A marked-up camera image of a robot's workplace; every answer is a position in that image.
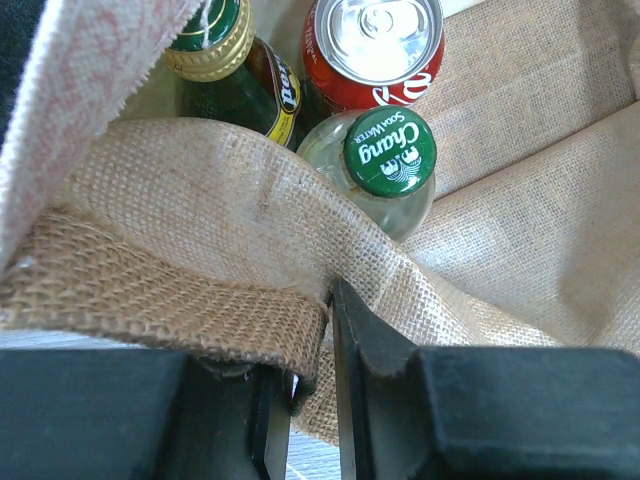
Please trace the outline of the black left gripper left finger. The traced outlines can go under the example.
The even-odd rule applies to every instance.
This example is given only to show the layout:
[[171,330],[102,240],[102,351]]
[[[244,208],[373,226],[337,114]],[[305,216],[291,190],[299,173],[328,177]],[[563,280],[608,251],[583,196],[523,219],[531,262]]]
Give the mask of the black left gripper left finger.
[[152,349],[3,350],[5,479],[281,479],[293,376]]

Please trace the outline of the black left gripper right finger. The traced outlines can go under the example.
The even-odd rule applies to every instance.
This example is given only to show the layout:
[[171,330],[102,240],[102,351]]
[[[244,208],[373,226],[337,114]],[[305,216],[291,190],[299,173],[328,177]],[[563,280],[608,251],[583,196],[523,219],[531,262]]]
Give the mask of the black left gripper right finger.
[[607,348],[419,346],[332,288],[346,479],[635,479],[639,360]]

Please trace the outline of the tan jute canvas bag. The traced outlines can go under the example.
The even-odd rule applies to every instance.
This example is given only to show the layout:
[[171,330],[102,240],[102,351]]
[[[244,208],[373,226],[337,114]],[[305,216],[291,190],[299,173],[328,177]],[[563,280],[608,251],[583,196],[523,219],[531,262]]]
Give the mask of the tan jute canvas bag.
[[414,105],[438,158],[393,241],[295,153],[181,114],[198,1],[46,1],[1,140],[1,326],[256,361],[338,436],[330,285],[421,345],[639,349],[639,5],[484,1]]

